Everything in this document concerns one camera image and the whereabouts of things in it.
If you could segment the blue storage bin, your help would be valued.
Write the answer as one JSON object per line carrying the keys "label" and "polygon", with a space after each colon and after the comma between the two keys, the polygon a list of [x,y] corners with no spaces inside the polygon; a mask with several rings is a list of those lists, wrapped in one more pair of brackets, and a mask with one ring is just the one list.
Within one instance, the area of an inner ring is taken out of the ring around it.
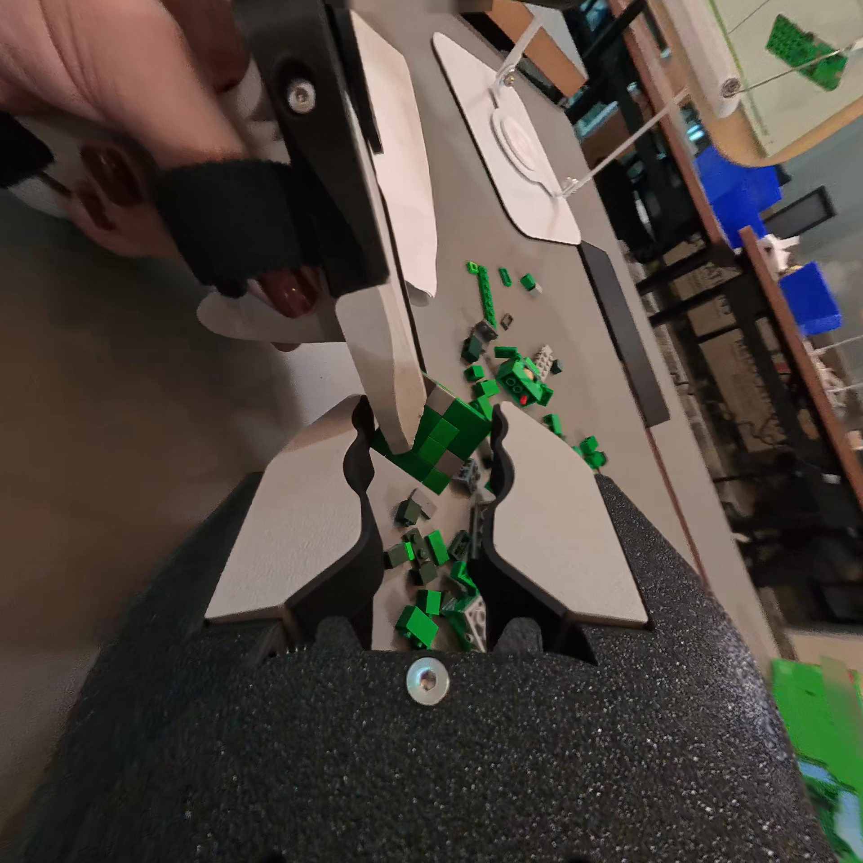
{"label": "blue storage bin", "polygon": [[761,215],[782,200],[776,168],[744,167],[728,160],[716,146],[705,148],[695,159],[713,213],[737,251],[743,243],[739,231],[750,227],[761,239],[768,233]]}
{"label": "blue storage bin", "polygon": [[836,297],[818,262],[808,262],[783,275],[779,287],[804,337],[821,336],[842,326]]}

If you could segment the white mat with clear stand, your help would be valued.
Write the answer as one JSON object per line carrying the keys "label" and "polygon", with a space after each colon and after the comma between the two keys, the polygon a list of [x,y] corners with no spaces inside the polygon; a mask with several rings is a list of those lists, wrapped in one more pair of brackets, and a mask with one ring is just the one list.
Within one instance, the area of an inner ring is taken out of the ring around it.
{"label": "white mat with clear stand", "polygon": [[569,178],[567,184],[561,186],[552,174],[536,167],[532,140],[526,135],[525,129],[509,111],[508,101],[504,97],[505,91],[512,87],[517,65],[525,54],[525,50],[538,32],[545,28],[547,20],[548,15],[546,13],[534,16],[524,33],[515,41],[512,50],[495,74],[494,81],[489,89],[493,103],[490,123],[499,148],[512,162],[516,171],[526,180],[542,187],[552,200],[565,200],[586,186],[589,181],[593,180],[601,171],[608,167],[612,161],[629,150],[643,135],[651,131],[667,115],[679,112],[680,103],[689,97],[689,92],[684,88],[675,93],[671,100],[663,106],[662,110],[657,111],[648,122],[643,124],[615,150],[609,153],[604,160],[598,162],[588,174],[579,179]]}

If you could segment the green grey brick assembly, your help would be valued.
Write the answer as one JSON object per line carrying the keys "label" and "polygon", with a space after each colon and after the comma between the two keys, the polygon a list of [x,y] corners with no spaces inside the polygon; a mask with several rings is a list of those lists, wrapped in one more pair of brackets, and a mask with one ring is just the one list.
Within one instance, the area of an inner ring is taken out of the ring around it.
{"label": "green grey brick assembly", "polygon": [[423,379],[426,404],[411,449],[394,454],[380,430],[371,447],[427,490],[440,494],[489,436],[493,407],[483,389],[467,403],[429,376]]}

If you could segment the green studded baseplate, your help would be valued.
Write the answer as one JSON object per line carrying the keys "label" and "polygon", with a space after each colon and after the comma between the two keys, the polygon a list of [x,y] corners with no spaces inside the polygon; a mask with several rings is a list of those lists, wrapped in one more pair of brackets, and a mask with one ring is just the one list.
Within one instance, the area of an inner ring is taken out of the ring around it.
{"label": "green studded baseplate", "polygon": [[826,92],[839,87],[848,61],[845,49],[834,48],[782,14],[772,24],[765,49]]}

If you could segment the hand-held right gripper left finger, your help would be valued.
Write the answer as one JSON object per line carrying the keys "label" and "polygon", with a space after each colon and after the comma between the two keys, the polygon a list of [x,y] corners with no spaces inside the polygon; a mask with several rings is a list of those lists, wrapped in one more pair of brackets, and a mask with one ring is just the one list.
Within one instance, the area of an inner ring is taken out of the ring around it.
{"label": "hand-held right gripper left finger", "polygon": [[350,395],[286,442],[262,473],[207,623],[276,620],[300,644],[342,617],[371,648],[384,571],[369,500],[373,436],[368,398]]}

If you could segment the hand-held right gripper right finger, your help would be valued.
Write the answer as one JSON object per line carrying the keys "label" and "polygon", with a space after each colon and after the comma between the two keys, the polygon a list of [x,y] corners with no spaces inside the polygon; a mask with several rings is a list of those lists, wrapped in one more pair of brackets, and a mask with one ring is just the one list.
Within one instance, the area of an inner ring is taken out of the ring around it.
{"label": "hand-held right gripper right finger", "polygon": [[494,408],[493,500],[470,577],[487,610],[488,646],[532,620],[545,649],[588,649],[583,626],[647,630],[649,612],[595,473],[512,403]]}

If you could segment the green printed box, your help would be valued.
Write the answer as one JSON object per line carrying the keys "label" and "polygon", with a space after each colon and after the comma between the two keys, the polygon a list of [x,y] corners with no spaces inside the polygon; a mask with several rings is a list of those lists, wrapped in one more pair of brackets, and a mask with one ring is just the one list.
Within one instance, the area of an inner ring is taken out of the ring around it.
{"label": "green printed box", "polygon": [[774,701],[816,818],[837,860],[862,860],[861,675],[775,659]]}

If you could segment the green hollow brick build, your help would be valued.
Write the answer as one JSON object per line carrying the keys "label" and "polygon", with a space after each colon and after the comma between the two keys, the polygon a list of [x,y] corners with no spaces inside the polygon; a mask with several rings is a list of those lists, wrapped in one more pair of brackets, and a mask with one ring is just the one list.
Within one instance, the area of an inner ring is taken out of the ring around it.
{"label": "green hollow brick build", "polygon": [[499,388],[519,405],[548,405],[554,391],[541,379],[536,365],[529,358],[512,357],[498,369],[495,380]]}

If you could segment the white flat mat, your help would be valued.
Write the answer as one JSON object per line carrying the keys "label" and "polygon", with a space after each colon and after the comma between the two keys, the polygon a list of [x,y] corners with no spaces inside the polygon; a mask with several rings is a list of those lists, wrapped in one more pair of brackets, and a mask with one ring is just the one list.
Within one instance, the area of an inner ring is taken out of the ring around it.
{"label": "white flat mat", "polygon": [[444,33],[434,33],[431,43],[513,225],[534,240],[580,244],[577,220],[518,92],[498,83],[497,71]]}

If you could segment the long green brick plate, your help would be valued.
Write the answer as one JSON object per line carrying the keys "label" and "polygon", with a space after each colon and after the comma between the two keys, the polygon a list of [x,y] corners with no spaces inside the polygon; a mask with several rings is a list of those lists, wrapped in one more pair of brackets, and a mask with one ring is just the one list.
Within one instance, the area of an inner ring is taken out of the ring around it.
{"label": "long green brick plate", "polygon": [[477,264],[474,267],[476,271],[478,290],[480,294],[480,304],[484,321],[492,329],[497,329],[498,323],[495,315],[494,298],[490,285],[489,270]]}

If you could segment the pile of green toy bricks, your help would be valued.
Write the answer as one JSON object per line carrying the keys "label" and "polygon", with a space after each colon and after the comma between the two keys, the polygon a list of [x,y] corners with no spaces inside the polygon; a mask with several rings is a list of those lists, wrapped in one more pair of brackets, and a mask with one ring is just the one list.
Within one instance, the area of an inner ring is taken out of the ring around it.
{"label": "pile of green toy bricks", "polygon": [[[494,378],[487,378],[480,357],[488,343],[498,337],[482,318],[465,340],[461,357],[469,362],[466,380],[471,383],[474,399],[483,389],[489,400],[500,393]],[[523,356],[512,346],[494,347],[494,356],[506,361]],[[543,379],[543,371],[533,361]],[[518,586],[507,575],[502,563],[492,560],[490,543],[493,534],[493,506],[479,502],[472,520],[472,532],[461,531],[446,545],[439,532],[423,536],[415,527],[420,516],[431,517],[431,503],[414,498],[402,502],[395,520],[409,526],[405,538],[385,553],[386,565],[394,568],[405,561],[414,567],[412,576],[420,586],[413,605],[405,606],[395,625],[396,631],[417,649],[430,648],[439,626],[435,618],[445,618],[456,633],[460,644],[468,651],[488,647],[489,606],[494,610],[494,640],[502,636],[502,628],[517,617],[534,620],[540,628],[546,650],[572,657],[585,656],[591,661],[586,642],[575,623],[567,622],[565,614],[556,614],[544,597]]]}

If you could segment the black flat bar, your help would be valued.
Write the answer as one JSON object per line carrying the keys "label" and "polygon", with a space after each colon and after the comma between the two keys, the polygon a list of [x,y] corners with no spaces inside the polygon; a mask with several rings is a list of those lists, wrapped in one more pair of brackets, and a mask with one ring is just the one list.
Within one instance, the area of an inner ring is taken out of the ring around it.
{"label": "black flat bar", "polygon": [[582,242],[579,255],[632,396],[648,429],[670,419],[662,389],[608,254]]}

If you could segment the wooden shelf rack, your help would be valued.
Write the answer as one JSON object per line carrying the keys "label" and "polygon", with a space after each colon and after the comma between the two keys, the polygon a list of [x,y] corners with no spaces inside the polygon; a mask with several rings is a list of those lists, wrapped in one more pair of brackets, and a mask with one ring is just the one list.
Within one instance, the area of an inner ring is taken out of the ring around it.
{"label": "wooden shelf rack", "polygon": [[[721,52],[728,44],[718,20],[708,2],[610,2],[614,14],[613,40],[622,39],[639,73],[648,102],[654,109],[677,100],[691,102],[707,126],[708,134],[732,161],[754,167],[775,162],[761,156],[761,146],[745,113],[738,106],[716,109],[705,72],[696,62],[703,61],[713,71]],[[828,454],[834,474],[841,477],[838,485],[815,480],[815,470],[806,468],[805,476],[811,493],[819,502],[825,517],[839,519],[840,497],[854,498],[854,511],[861,512],[862,472],[857,453],[847,442],[843,425],[828,402],[821,379],[807,351],[792,310],[788,305],[771,263],[761,242],[750,226],[741,229],[742,250],[736,253],[729,245],[707,201],[703,184],[692,167],[685,149],[684,133],[676,131],[670,119],[659,119],[667,143],[670,144],[677,169],[684,179],[688,194],[696,206],[705,236],[705,247],[697,253],[660,269],[636,284],[641,296],[660,287],[671,286],[674,280],[699,267],[713,263],[736,267],[739,275],[714,291],[724,296],[733,309],[737,327],[746,337],[752,358],[757,362],[763,383],[771,393],[772,405],[785,431],[789,446],[800,457],[814,452],[814,440],[802,431],[788,388],[778,377],[773,361],[768,358],[756,320],[770,320],[783,356],[789,362],[805,404]]]}

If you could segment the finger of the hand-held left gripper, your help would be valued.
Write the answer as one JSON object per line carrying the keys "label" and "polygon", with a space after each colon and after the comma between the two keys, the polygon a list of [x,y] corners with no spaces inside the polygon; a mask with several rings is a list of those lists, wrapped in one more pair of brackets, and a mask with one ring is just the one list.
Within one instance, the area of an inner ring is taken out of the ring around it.
{"label": "finger of the hand-held left gripper", "polygon": [[425,410],[426,385],[401,286],[346,294],[335,312],[383,437],[392,452],[406,453]]}

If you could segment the person's left hand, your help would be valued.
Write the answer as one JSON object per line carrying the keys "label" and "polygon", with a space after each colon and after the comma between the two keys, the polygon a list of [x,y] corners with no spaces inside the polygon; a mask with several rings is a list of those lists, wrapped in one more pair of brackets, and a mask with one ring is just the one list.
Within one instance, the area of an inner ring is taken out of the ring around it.
{"label": "person's left hand", "polygon": [[[12,1],[1,4],[2,108],[57,111],[140,145],[171,170],[250,156],[250,138],[223,110],[248,60],[230,2]],[[180,261],[143,181],[147,163],[119,145],[86,143],[85,177],[71,194],[71,221],[93,243],[129,258]],[[286,318],[318,305],[312,267],[252,282],[252,293]]]}

